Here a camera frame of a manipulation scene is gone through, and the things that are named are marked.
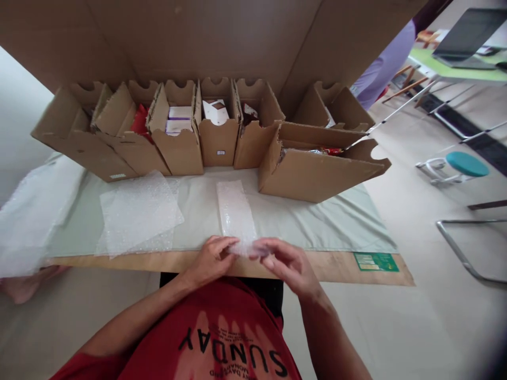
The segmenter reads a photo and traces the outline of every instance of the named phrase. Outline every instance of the white stool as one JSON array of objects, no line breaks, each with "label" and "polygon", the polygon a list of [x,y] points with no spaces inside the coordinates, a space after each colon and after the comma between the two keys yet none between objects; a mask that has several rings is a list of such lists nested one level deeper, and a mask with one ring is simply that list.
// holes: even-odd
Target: white stool
[{"label": "white stool", "polygon": [[[447,176],[442,169],[449,165],[459,173],[453,176]],[[460,184],[473,178],[485,177],[490,170],[474,156],[463,152],[451,152],[445,157],[432,158],[423,163],[418,163],[417,168],[425,168],[433,179],[432,185],[450,183]]]}]

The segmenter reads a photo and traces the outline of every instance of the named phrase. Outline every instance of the hand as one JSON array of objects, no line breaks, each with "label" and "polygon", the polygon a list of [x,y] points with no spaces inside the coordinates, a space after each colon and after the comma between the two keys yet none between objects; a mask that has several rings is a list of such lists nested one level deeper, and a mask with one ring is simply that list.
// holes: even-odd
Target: hand
[{"label": "hand", "polygon": [[270,237],[257,240],[253,246],[274,253],[274,257],[270,255],[261,258],[260,262],[283,280],[300,300],[312,300],[323,292],[308,257],[301,248]]},{"label": "hand", "polygon": [[237,258],[236,255],[227,252],[227,248],[237,242],[239,242],[237,237],[210,237],[202,246],[199,256],[183,275],[197,287],[222,277]]}]

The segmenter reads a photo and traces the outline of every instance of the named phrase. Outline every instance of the person's left hand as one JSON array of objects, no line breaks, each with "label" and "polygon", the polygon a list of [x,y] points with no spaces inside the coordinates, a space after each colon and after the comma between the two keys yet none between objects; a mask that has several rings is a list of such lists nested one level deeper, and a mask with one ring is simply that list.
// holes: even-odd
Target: person's left hand
[{"label": "person's left hand", "polygon": [[184,272],[184,276],[197,287],[204,286],[225,275],[237,256],[227,248],[239,242],[237,237],[212,236],[201,248],[199,256]]}]

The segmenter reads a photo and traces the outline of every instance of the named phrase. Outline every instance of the bubble wrap sheet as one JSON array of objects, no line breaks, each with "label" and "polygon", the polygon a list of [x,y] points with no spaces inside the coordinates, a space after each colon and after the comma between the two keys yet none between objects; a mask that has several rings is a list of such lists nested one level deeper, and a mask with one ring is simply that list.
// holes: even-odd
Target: bubble wrap sheet
[{"label": "bubble wrap sheet", "polygon": [[0,210],[0,278],[37,272],[64,224],[85,169],[58,156],[32,170]]},{"label": "bubble wrap sheet", "polygon": [[240,239],[230,251],[240,256],[255,254],[252,243],[257,239],[257,232],[241,180],[218,182],[217,195],[222,234]]},{"label": "bubble wrap sheet", "polygon": [[114,257],[151,251],[153,246],[170,250],[174,227],[184,222],[178,207],[179,185],[179,180],[153,171],[101,194],[104,231],[96,253]]}]

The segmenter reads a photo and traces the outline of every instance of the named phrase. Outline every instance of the green label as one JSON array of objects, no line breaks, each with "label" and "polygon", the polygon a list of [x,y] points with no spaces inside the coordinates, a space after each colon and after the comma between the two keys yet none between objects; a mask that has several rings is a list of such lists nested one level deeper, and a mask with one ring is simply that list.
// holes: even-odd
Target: green label
[{"label": "green label", "polygon": [[399,272],[392,254],[390,253],[356,253],[355,260],[361,271]]}]

